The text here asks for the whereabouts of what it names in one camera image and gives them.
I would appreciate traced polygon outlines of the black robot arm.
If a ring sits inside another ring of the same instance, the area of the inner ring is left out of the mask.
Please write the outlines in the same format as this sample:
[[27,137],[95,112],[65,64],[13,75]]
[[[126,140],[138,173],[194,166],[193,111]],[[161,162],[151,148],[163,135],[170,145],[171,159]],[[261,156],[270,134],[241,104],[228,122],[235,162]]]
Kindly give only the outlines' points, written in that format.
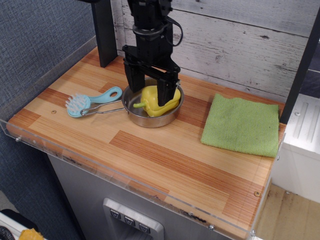
[[124,45],[124,69],[129,88],[136,93],[146,86],[145,77],[157,81],[158,105],[173,99],[179,82],[180,67],[172,60],[173,26],[180,26],[168,15],[173,10],[169,0],[130,0],[134,18],[132,31],[136,45]]

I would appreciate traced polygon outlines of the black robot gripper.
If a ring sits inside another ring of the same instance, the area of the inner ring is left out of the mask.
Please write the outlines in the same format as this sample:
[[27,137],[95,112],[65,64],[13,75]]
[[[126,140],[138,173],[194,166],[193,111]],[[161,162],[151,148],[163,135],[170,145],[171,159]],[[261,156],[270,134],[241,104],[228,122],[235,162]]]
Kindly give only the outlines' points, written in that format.
[[136,45],[124,45],[124,70],[133,93],[145,87],[145,76],[157,80],[157,99],[160,107],[173,99],[180,67],[172,60],[173,32],[136,34]]

